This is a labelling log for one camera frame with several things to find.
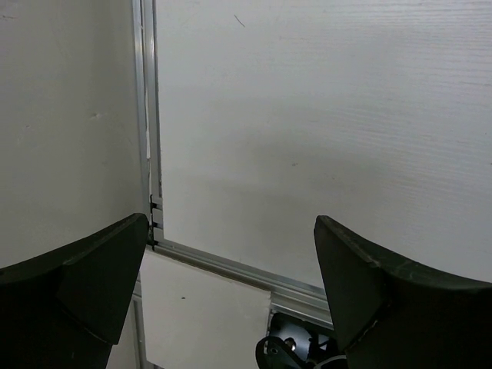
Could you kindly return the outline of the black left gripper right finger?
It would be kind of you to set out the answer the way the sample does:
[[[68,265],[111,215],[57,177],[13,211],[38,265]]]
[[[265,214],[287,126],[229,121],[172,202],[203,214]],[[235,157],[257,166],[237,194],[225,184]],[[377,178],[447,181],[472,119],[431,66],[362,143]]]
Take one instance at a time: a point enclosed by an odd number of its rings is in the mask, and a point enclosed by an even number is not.
[[[489,368],[491,285],[428,267],[317,217],[314,242],[351,368]]]

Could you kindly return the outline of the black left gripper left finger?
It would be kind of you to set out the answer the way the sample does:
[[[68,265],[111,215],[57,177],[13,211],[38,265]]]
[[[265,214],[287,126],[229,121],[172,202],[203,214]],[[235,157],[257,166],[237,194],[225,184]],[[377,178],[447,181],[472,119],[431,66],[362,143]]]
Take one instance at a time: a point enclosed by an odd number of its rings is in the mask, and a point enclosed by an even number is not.
[[[148,240],[134,213],[1,270],[3,368],[105,368],[120,341]]]

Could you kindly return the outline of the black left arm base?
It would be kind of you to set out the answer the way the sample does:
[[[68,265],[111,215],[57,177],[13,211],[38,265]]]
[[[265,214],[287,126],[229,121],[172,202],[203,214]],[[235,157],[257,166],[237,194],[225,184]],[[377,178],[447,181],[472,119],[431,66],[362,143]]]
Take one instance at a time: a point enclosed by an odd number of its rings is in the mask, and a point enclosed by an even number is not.
[[[278,312],[271,315],[254,356],[264,369],[348,368],[333,330]]]

